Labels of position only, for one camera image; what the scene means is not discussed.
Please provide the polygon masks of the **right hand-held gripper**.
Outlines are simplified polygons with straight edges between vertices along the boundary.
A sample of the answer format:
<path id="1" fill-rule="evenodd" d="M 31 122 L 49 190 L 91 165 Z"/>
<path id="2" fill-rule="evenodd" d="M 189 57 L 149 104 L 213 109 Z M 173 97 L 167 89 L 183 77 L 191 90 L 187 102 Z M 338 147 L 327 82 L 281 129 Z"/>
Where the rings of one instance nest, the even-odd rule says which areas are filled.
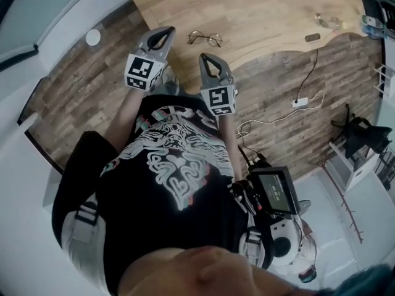
<path id="1" fill-rule="evenodd" d="M 210 65 L 218 70 L 218 78 L 215 78 Z M 200 93 L 211 114 L 234 114 L 236 88 L 228 63 L 216 55 L 202 53 L 199 56 L 199 68 L 202 82 Z"/>

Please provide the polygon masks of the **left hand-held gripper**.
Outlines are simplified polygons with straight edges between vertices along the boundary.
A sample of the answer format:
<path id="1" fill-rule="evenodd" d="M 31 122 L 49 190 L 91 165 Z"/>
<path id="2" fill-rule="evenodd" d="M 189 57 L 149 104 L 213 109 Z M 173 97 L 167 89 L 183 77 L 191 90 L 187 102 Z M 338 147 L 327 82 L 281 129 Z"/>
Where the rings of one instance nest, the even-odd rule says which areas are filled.
<path id="1" fill-rule="evenodd" d="M 158 27 L 142 35 L 136 50 L 127 58 L 126 86 L 141 91 L 149 91 L 154 86 L 167 64 L 175 35 L 176 29 L 172 26 Z"/>

